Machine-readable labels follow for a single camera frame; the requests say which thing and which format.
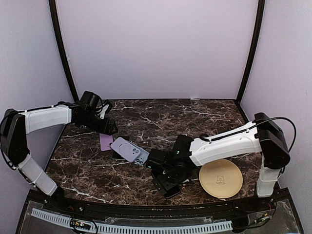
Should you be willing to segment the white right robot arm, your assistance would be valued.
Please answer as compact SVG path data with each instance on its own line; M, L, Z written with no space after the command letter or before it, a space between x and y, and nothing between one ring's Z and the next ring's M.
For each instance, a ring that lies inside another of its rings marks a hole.
M257 113L254 120L218 135L201 134L198 138L179 135L171 151L152 149L146 161L151 169L153 184L166 198L180 192L179 184L187 180L194 167L228 157L261 153L261 169L256 183L256 195L249 200L249 208L260 211L273 194L275 183L290 162L288 146L282 129L265 113Z

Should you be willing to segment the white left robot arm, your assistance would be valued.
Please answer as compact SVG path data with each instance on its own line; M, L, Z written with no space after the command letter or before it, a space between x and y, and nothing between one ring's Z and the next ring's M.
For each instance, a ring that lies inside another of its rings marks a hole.
M56 105L29 110L7 109L0 123L0 151L12 170L18 170L34 187L50 197L50 205L63 213L69 202L64 190L35 161L28 147L27 136L42 129L74 123L100 134L117 133L114 120L106 117L112 104L106 100L101 107L82 102L59 102Z

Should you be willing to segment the purple phone case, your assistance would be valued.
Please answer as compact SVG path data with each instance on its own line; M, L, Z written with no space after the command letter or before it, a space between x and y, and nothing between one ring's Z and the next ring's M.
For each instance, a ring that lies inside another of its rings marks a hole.
M99 134L100 150L105 152L111 150L110 145L114 142L112 135Z

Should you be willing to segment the silver edged phone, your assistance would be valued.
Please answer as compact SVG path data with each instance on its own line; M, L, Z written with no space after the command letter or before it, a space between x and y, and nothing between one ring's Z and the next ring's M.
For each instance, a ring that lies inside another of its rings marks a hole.
M112 159L113 160L125 160L121 155L119 155L115 151L113 151L113 153L112 153Z

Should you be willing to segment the light blue phone case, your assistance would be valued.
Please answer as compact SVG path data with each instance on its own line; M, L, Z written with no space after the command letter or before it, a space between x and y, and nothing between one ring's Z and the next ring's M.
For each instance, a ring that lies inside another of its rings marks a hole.
M135 158L134 163L139 165L139 166L143 166L145 164L145 162L147 161L149 156L149 152L147 152L146 150L139 148L138 149L138 156Z

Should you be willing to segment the beige round plate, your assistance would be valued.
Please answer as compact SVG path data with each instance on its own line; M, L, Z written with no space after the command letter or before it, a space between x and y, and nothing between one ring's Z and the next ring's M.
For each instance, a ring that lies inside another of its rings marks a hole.
M220 159L200 168L199 182L209 195L216 198L230 198L241 190L243 176L233 162Z

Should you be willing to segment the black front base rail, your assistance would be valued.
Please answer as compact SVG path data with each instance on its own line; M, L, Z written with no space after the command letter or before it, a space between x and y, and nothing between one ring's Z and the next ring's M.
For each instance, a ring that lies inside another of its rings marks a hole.
M246 197L230 201L211 202L195 205L178 206L132 206L102 204L87 202L71 198L64 198L61 207L54 202L45 202L46 197L40 192L30 190L28 201L38 202L43 208L51 211L59 211L64 214L72 214L74 217L87 217L94 220L104 220L109 217L139 218L139 219L178 219L211 216L214 219L241 220L247 223L247 215L251 213L274 210L278 201L291 200L287 188L276 189L270 198Z

